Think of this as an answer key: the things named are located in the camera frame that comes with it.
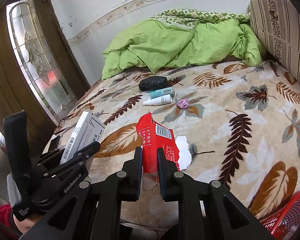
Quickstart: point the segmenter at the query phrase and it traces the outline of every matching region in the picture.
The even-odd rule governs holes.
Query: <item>red box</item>
[[[152,119],[151,113],[143,115],[136,126],[138,135],[142,138],[143,172],[153,174],[158,171],[157,149],[162,147],[166,159],[176,163],[178,171],[179,150],[174,140],[172,129],[158,124]]]

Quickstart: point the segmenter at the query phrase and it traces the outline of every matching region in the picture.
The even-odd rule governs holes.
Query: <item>green comforter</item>
[[[176,9],[164,11],[120,32],[103,52],[102,79],[131,67],[205,65],[234,56],[250,66],[262,62],[265,49],[243,24],[250,14],[209,13]]]

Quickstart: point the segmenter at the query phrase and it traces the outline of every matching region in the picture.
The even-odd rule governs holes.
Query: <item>striped cushion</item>
[[[300,15],[289,0],[251,0],[251,27],[300,83]]]

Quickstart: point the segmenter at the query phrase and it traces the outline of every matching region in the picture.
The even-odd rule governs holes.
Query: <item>plastic mesh basket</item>
[[[300,224],[300,192],[284,208],[262,220],[261,223],[275,238],[289,231],[292,226],[298,226]]]

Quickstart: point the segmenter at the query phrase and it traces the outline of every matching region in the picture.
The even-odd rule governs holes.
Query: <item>floral blanket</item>
[[[187,137],[192,162],[183,171],[199,181],[219,179],[257,218],[273,214],[300,190],[300,84],[286,69],[273,61],[166,68],[157,75],[175,90],[173,103],[142,106],[150,97],[138,83],[151,75],[147,68],[129,68],[102,81],[57,128],[62,147],[85,109],[106,124],[92,182],[133,158],[142,144],[135,126],[149,108],[175,136]],[[182,98],[187,109],[177,107]],[[165,203],[159,185],[143,186],[139,201],[122,203],[122,219],[162,230],[176,224],[178,204]]]

